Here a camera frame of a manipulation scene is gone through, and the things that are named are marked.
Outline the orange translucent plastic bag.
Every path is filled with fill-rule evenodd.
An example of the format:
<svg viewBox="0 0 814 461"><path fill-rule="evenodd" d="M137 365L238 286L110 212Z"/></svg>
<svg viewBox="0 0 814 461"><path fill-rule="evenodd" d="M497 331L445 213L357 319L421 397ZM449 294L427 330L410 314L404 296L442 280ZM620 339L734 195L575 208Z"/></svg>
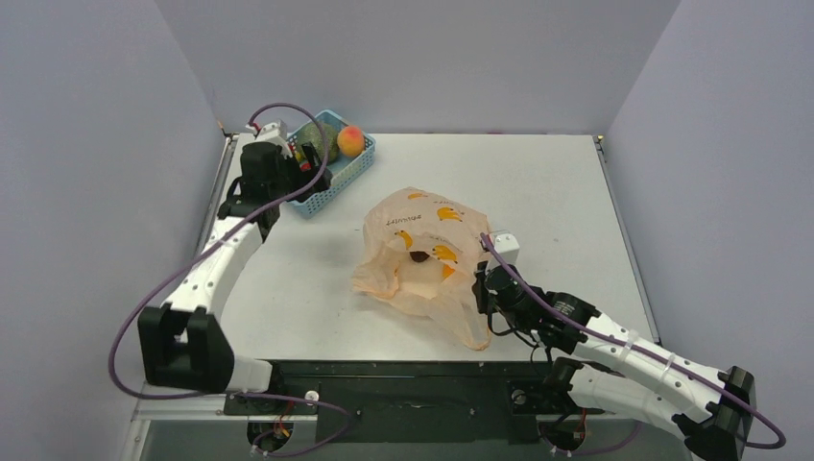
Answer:
<svg viewBox="0 0 814 461"><path fill-rule="evenodd" d="M473 286L488 259L481 237L490 232L487 215L478 210L414 187L397 190L365 217L352 289L430 319L465 347L482 351L491 333Z"/></svg>

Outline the fake peach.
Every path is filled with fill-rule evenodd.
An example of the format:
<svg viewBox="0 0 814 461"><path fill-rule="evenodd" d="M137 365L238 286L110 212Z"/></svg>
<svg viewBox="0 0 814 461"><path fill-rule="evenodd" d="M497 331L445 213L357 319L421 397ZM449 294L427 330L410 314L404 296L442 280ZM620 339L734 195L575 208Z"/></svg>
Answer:
<svg viewBox="0 0 814 461"><path fill-rule="evenodd" d="M339 152L348 158L359 157L366 149L366 140L363 131L353 125L343 127L337 135Z"/></svg>

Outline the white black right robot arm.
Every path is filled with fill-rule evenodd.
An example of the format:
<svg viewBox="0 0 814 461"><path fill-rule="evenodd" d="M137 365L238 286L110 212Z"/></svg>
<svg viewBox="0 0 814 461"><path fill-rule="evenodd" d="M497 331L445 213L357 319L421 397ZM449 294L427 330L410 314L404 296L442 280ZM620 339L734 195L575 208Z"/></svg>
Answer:
<svg viewBox="0 0 814 461"><path fill-rule="evenodd" d="M482 262L473 291L487 317L563 357L541 384L555 410L571 404L660 428L703 460L739 460L755 419L754 376L695 363L641 338L593 304L519 280L513 265Z"/></svg>

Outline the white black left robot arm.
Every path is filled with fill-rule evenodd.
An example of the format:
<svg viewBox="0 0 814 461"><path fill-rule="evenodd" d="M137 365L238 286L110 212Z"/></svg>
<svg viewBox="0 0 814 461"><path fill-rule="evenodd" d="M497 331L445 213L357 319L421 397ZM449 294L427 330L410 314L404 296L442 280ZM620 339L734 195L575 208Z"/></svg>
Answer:
<svg viewBox="0 0 814 461"><path fill-rule="evenodd" d="M237 354L220 325L227 299L247 263L268 238L285 202L330 185L327 156L302 145L303 161L272 141L245 145L241 173L218 207L203 251L182 270L179 286L137 318L146 379L154 386L202 394L249 392L261 412L274 413L286 386L267 360Z"/></svg>

